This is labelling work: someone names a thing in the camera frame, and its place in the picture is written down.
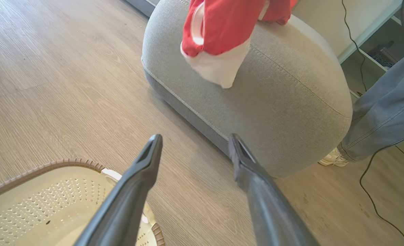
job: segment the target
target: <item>black cable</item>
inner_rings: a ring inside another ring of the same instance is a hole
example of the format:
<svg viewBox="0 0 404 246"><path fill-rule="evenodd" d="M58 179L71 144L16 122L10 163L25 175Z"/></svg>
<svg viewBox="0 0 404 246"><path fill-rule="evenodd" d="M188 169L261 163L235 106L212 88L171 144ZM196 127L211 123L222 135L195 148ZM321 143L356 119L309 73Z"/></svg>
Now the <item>black cable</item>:
<svg viewBox="0 0 404 246"><path fill-rule="evenodd" d="M375 206L374 200L372 199L372 197L369 195L369 192L365 189L365 187L363 187L363 184L362 184L363 177L365 176L365 174L366 174L367 171L369 170L370 164L372 163L372 160L374 159L374 156L375 156L378 152L382 151L383 149L386 149L386 148L389 148L389 147L391 147L391 146L397 145L398 143L401 143L401 142L403 142L403 141L404 141L404 138L401 139L400 141L396 142L396 143L393 143L393 144L391 144L391 145L388 145L388 146L386 146L386 147L383 147L383 148L381 148L381 149L375 151L375 153L372 155L372 157L371 157L370 160L369 160L369 164L367 165L366 170L364 171L363 175L360 177L360 186L361 186L361 187L363 188L363 190L366 192L367 196L369 196L369 199L370 199L370 201L372 202L372 205L374 206L375 213L378 215L378 217L380 217L382 220L386 221L386 222L389 223L391 226L393 226L395 229L397 229L397 230L399 231L399 233L401 233L401 235L404 237L404 233L402 233L402 231L401 231L398 227L396 227L396 226L395 226L394 224L392 224L390 221L388 221L388 220L386 220L385 218L383 218L383 217L378 213L378 210L377 210L377 207Z"/></svg>
<svg viewBox="0 0 404 246"><path fill-rule="evenodd" d="M349 39L355 44L355 47L357 48L357 52L363 57L362 64L360 65L360 75L362 76L362 83L363 83L363 86L365 87L365 92L367 92L366 84L365 84L365 81L364 81L364 79L363 79L363 69L362 69L362 68L363 68L363 64L364 64L364 62L365 62L365 60L366 60L366 57L360 52L359 46L358 46L357 43L354 41L354 39L352 39L352 36L351 36L351 29L349 28L348 23L346 22L346 14L347 14L348 12L346 11L346 6L344 5L343 0L341 0L341 4L343 5L343 8L344 8L344 23L345 23L346 27L348 28Z"/></svg>

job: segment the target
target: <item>wooden floor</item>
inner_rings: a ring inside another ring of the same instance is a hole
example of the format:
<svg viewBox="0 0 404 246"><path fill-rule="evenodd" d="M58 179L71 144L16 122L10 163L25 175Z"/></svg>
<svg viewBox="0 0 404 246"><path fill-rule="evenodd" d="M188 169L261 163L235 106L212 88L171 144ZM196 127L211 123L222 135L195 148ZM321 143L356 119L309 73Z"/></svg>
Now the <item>wooden floor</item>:
<svg viewBox="0 0 404 246"><path fill-rule="evenodd" d="M144 79L146 23L122 0L0 0L0 183L62 158L122 173L161 133L159 177L147 200L168 245L253 245L227 157ZM404 245L358 184L365 165L315 164L276 180L322 245ZM379 154L364 184L404 232L404 155Z"/></svg>

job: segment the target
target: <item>white basket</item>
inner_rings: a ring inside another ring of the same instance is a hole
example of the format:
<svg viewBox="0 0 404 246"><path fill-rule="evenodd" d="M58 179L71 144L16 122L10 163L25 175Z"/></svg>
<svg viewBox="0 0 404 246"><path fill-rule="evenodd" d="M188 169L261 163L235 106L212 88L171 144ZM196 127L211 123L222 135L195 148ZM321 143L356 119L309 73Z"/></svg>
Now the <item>white basket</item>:
<svg viewBox="0 0 404 246"><path fill-rule="evenodd" d="M0 185L0 246L73 245L121 175L98 163L64 159ZM144 205L136 246L164 246Z"/></svg>

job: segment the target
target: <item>basket rim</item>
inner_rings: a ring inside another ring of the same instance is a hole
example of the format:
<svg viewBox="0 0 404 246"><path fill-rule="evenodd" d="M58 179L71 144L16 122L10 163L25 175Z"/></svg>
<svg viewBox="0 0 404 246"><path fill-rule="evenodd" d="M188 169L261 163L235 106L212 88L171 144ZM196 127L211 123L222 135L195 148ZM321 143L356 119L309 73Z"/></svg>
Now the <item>basket rim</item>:
<svg viewBox="0 0 404 246"><path fill-rule="evenodd" d="M61 159L58 161L53 161L49 162L47 164L38 166L34 169L31 169L25 173L22 173L14 178L9 179L6 182L3 182L0 184L0 195L17 187L18 185L21 185L30 179L33 179L39 175L42 175L44 173L47 173L51 170L57 169L57 168L62 168L62 167L68 167L68 166L78 166L78 167L84 167L84 168L89 168L92 169L98 173L101 173L105 167L98 162L94 162L89 159L82 159L82 158L68 158L68 159ZM156 244L157 246L164 246L165 241L164 241L164 236L162 234L161 227L159 226L158 223L155 223L152 226L152 232L155 235L156 239Z"/></svg>

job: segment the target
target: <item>jeans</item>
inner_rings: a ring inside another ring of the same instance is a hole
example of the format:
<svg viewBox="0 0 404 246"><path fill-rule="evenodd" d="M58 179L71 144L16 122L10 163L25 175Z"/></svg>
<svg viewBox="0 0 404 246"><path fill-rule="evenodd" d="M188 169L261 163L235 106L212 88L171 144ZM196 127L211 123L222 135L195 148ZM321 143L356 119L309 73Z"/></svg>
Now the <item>jeans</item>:
<svg viewBox="0 0 404 246"><path fill-rule="evenodd" d="M353 106L341 155L355 162L404 138L404 58L389 69Z"/></svg>

